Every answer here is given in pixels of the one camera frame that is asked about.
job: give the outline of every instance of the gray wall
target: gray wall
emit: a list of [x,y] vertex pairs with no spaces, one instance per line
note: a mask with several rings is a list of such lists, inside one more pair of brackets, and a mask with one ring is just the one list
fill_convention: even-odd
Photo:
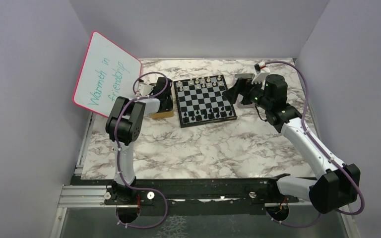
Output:
[[67,0],[0,1],[0,238],[50,234],[85,129],[71,96],[87,42]]
[[297,57],[328,0],[70,0],[139,58]]
[[321,138],[362,171],[360,233],[381,237],[381,1],[331,0],[297,65],[309,82]]

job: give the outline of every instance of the marble surface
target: marble surface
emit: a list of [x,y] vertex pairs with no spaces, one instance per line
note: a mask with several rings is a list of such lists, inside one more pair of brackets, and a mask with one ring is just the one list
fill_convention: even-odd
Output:
[[[145,59],[142,73],[159,71],[172,80],[223,74],[230,87],[236,73],[254,73],[258,60]],[[292,59],[281,59],[293,62]],[[297,73],[280,64],[269,66],[288,83],[288,102],[300,112],[304,94]],[[155,82],[155,75],[144,78]],[[255,109],[238,109],[237,120],[180,128],[175,116],[144,118],[135,143],[134,169],[140,179],[253,178],[282,173],[313,176],[296,148]],[[86,147],[82,179],[112,179],[115,173],[114,144],[105,133],[106,118],[94,115],[92,134]],[[314,128],[310,115],[307,122]]]

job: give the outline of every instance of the purple cable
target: purple cable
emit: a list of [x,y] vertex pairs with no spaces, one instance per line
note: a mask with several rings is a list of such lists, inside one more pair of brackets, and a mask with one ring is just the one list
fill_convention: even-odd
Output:
[[345,211],[341,211],[339,209],[337,209],[337,211],[342,213],[342,214],[352,215],[352,216],[358,215],[358,214],[362,213],[362,211],[364,210],[364,207],[365,207],[365,202],[364,202],[364,196],[361,193],[359,187],[354,182],[354,180],[350,177],[350,175],[337,162],[335,162],[334,160],[331,159],[331,156],[325,151],[324,148],[322,148],[321,145],[319,145],[319,143],[313,138],[311,133],[306,128],[305,117],[306,117],[307,108],[308,108],[308,101],[309,101],[309,88],[308,88],[308,85],[307,85],[305,77],[303,76],[303,74],[294,65],[292,65],[292,64],[290,64],[288,62],[274,60],[274,61],[266,62],[265,65],[272,64],[272,63],[283,63],[283,64],[286,64],[286,65],[292,67],[293,69],[295,69],[299,73],[299,75],[302,78],[302,81],[303,81],[303,83],[305,85],[305,91],[306,91],[306,100],[305,100],[305,104],[303,106],[303,114],[302,114],[302,127],[303,127],[303,130],[306,132],[306,134],[308,135],[310,140],[313,142],[313,144],[315,144],[315,146],[326,156],[326,158],[329,161],[331,161],[331,163],[334,164],[347,177],[347,179],[350,181],[351,185],[353,185],[354,189],[356,190],[356,192],[358,193],[358,195],[360,197],[361,205],[360,205],[360,208],[356,212],[345,212]]
[[[154,98],[154,97],[157,97],[158,95],[160,95],[161,93],[163,93],[166,88],[167,88],[167,85],[169,84],[169,81],[167,80],[167,77],[160,73],[160,72],[149,72],[149,73],[145,73],[143,75],[141,75],[137,80],[135,80],[135,82],[133,83],[133,87],[135,88],[135,84],[144,76],[147,76],[149,74],[160,74],[162,75],[165,79],[166,79],[166,84],[164,85],[164,88],[158,92],[157,94],[155,95],[152,95],[152,96],[145,96],[145,97],[140,97],[140,98],[133,98],[131,99],[129,102],[126,103],[126,105],[124,106],[124,108],[122,109],[121,113],[119,114],[119,117],[118,117],[118,120],[116,121],[116,125],[115,125],[115,131],[118,131],[118,127],[119,127],[119,123],[121,121],[121,118],[123,117],[123,115],[125,114],[126,112],[126,109],[128,108],[128,106],[132,103],[132,102],[135,102],[135,101],[138,101],[138,100],[141,100],[141,99],[147,99],[147,98]],[[135,225],[127,225],[125,223],[123,223],[122,221],[119,220],[119,223],[126,226],[126,227],[132,227],[132,228],[139,228],[139,229],[149,229],[149,228],[154,228],[156,226],[158,226],[159,224],[163,223],[163,221],[167,218],[167,211],[168,211],[168,204],[167,204],[167,199],[166,197],[164,196],[164,194],[156,189],[153,189],[153,188],[146,188],[146,187],[132,187],[130,186],[124,179],[124,176],[122,175],[122,172],[121,172],[121,143],[119,142],[119,139],[118,139],[118,134],[115,133],[115,140],[116,140],[116,144],[118,145],[118,151],[117,151],[117,155],[116,155],[116,166],[118,167],[118,171],[119,171],[119,176],[121,177],[122,181],[124,182],[125,186],[132,189],[132,190],[146,190],[146,191],[153,191],[153,192],[156,192],[158,194],[161,195],[161,197],[163,198],[164,200],[164,205],[166,206],[166,210],[164,212],[164,215],[163,217],[161,218],[161,220],[159,222],[157,222],[156,224],[154,225],[151,225],[151,226],[135,226]]]
[[272,216],[266,212],[266,214],[271,218],[271,221],[275,222],[275,223],[278,223],[280,225],[283,225],[285,227],[292,227],[292,228],[306,228],[306,227],[310,227],[310,226],[313,226],[315,225],[316,223],[318,223],[319,219],[322,217],[322,213],[319,213],[319,216],[314,220],[312,221],[311,223],[309,224],[305,224],[305,225],[294,225],[294,224],[289,224],[289,223],[285,223],[285,222],[280,222],[274,218],[272,218]]

